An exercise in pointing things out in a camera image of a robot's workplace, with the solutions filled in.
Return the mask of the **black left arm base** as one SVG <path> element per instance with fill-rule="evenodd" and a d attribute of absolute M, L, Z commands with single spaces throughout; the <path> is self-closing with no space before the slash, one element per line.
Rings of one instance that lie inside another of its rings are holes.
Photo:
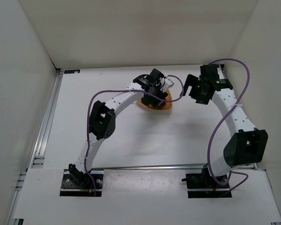
<path fill-rule="evenodd" d="M 74 164 L 70 164 L 68 170 L 64 171 L 60 185 L 60 196 L 70 197 L 101 197 L 103 189 L 104 174 L 103 171 L 89 175 L 79 171 Z"/>

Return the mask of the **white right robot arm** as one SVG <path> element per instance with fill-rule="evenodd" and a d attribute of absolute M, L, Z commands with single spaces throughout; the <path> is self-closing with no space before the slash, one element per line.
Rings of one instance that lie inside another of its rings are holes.
<path fill-rule="evenodd" d="M 235 168 L 261 162 L 268 141 L 268 133 L 258 129 L 245 114 L 229 79 L 220 78 L 218 67 L 217 64 L 200 66 L 200 75 L 189 74 L 184 84 L 184 90 L 190 91 L 189 96 L 196 103 L 207 105 L 212 101 L 222 114 L 207 146 L 207 170 L 217 183 L 220 177 Z M 212 159 L 212 141 L 223 122 L 227 124 L 231 138 L 220 156 Z"/>

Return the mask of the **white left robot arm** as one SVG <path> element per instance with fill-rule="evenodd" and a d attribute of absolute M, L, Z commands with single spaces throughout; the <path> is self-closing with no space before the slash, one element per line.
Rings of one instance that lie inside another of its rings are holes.
<path fill-rule="evenodd" d="M 124 90 L 110 90 L 117 95 L 106 102 L 93 102 L 94 98 L 91 98 L 87 114 L 87 140 L 78 159 L 68 167 L 71 181 L 79 188 L 92 182 L 89 171 L 94 158 L 103 141 L 114 133 L 116 117 L 124 109 L 141 98 L 146 105 L 159 106 L 166 101 L 167 90 L 173 85 L 171 79 L 153 69 L 148 75 L 134 78 Z"/>

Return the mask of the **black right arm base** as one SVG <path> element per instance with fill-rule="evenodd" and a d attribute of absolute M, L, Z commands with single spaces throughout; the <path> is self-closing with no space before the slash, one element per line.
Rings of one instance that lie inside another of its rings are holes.
<path fill-rule="evenodd" d="M 181 181 L 186 183 L 189 199 L 232 198 L 229 183 L 224 186 L 216 183 L 206 165 L 200 173 L 186 173 Z"/>

